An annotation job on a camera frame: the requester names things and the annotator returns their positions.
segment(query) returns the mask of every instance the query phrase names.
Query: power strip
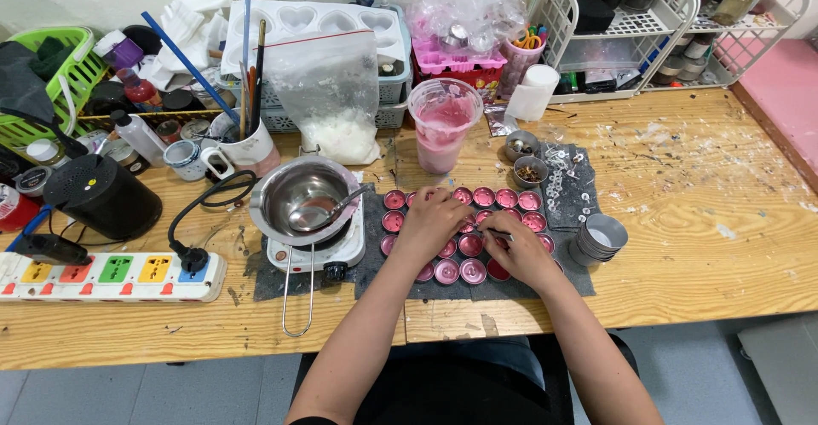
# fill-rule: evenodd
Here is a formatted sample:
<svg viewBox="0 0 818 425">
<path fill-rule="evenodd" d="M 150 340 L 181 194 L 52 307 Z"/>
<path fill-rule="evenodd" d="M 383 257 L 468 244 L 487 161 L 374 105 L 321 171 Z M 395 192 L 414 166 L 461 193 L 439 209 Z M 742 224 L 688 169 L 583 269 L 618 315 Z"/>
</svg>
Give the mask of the power strip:
<svg viewBox="0 0 818 425">
<path fill-rule="evenodd" d="M 88 265 L 49 265 L 0 253 L 0 301 L 210 302 L 219 296 L 227 262 L 210 253 L 189 273 L 172 252 L 90 255 Z"/>
</svg>

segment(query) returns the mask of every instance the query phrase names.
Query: cup with pink wax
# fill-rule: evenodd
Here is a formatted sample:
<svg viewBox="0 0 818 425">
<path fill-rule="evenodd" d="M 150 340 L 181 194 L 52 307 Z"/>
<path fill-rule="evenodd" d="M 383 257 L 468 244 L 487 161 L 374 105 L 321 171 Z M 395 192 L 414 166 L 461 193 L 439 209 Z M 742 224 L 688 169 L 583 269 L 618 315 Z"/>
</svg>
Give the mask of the cup with pink wax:
<svg viewBox="0 0 818 425">
<path fill-rule="evenodd" d="M 483 115 L 483 99 L 460 80 L 435 78 L 415 86 L 408 101 L 421 168 L 434 174 L 451 171 L 469 129 Z"/>
</svg>

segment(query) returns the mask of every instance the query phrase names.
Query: white shelf rack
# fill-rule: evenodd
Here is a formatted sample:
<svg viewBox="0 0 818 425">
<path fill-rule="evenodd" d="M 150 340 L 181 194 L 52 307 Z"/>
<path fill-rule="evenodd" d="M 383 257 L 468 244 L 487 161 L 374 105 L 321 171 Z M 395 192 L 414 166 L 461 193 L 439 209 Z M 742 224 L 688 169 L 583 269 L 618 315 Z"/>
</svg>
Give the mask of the white shelf rack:
<svg viewBox="0 0 818 425">
<path fill-rule="evenodd" d="M 713 41 L 713 49 L 705 71 L 716 75 L 715 84 L 703 84 L 699 79 L 679 82 L 681 87 L 657 87 L 649 81 L 644 91 L 669 91 L 701 87 L 727 87 L 739 78 L 775 43 L 787 33 L 792 25 L 809 9 L 812 0 L 778 0 L 773 9 L 765 14 L 747 14 L 730 26 L 713 22 L 711 16 L 717 5 L 707 5 L 700 10 L 687 32 L 720 33 Z"/>
<path fill-rule="evenodd" d="M 629 38 L 635 58 L 648 68 L 642 75 L 642 82 L 633 89 L 600 94 L 554 95 L 551 104 L 584 101 L 606 101 L 626 99 L 638 94 L 647 79 L 659 68 L 677 40 L 687 32 L 699 12 L 699 0 L 655 0 L 647 12 L 631 14 L 617 8 L 619 23 L 612 25 L 605 33 L 598 35 L 575 35 L 577 18 L 568 15 L 579 14 L 577 0 L 543 0 L 542 8 L 535 15 L 535 23 L 548 28 L 550 50 L 543 53 L 546 64 L 559 70 L 559 62 L 568 43 L 576 40 Z"/>
</svg>

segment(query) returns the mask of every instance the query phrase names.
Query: black shirt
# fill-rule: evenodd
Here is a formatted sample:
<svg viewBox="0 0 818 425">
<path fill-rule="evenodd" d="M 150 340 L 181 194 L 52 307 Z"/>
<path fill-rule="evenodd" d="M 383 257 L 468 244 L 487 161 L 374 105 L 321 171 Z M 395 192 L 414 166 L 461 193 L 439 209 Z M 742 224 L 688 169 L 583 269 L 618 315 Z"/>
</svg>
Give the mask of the black shirt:
<svg viewBox="0 0 818 425">
<path fill-rule="evenodd" d="M 356 424 L 537 423 L 560 425 L 546 392 L 507 367 L 463 358 L 389 361 Z M 334 425 L 318 417 L 293 425 Z"/>
</svg>

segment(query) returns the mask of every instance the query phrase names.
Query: wooden table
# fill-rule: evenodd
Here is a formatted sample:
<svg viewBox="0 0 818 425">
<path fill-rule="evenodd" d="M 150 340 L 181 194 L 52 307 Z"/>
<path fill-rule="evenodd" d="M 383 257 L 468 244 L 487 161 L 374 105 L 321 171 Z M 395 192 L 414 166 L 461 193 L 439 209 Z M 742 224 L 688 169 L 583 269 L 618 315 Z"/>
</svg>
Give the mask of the wooden table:
<svg viewBox="0 0 818 425">
<path fill-rule="evenodd" d="M 810 208 L 818 197 L 732 93 L 707 89 L 695 98 L 690 92 L 646 93 L 554 109 L 559 111 L 547 111 L 543 120 L 523 128 L 543 139 L 587 147 L 600 207 L 630 233 L 616 260 L 591 269 L 597 295 L 586 302 L 603 325 L 818 309 L 818 213 Z M 417 165 L 413 131 L 383 130 L 378 139 L 384 158 L 350 169 L 364 170 L 364 181 L 375 182 L 379 193 L 424 184 L 513 186 L 502 155 L 505 138 L 489 137 L 484 121 L 471 131 L 459 164 L 446 176 L 427 174 Z M 294 157 L 298 135 L 275 140 L 284 159 Z M 152 169 L 140 179 L 163 198 L 165 209 L 157 227 L 129 242 L 128 250 L 168 251 L 164 232 L 170 220 L 205 183 L 180 182 L 170 169 Z M 65 224 L 65 217 L 55 216 L 55 227 Z M 78 233 L 72 228 L 68 238 L 72 232 Z M 86 240 L 101 239 L 89 233 Z M 252 260 L 260 252 L 261 234 L 246 207 L 231 213 L 196 208 L 177 235 L 228 259 L 228 277 L 215 302 L 0 304 L 0 368 L 318 350 L 353 305 L 351 284 L 318 292 L 312 327 L 291 339 L 281 332 L 281 299 L 253 302 Z M 11 239 L 3 235 L 0 245 Z M 251 258 L 249 276 L 245 251 Z M 307 296 L 288 304 L 288 326 L 305 324 Z M 405 323 L 404 318 L 397 322 L 395 344 L 552 330 L 546 310 L 533 300 L 407 301 L 405 315 Z"/>
</svg>

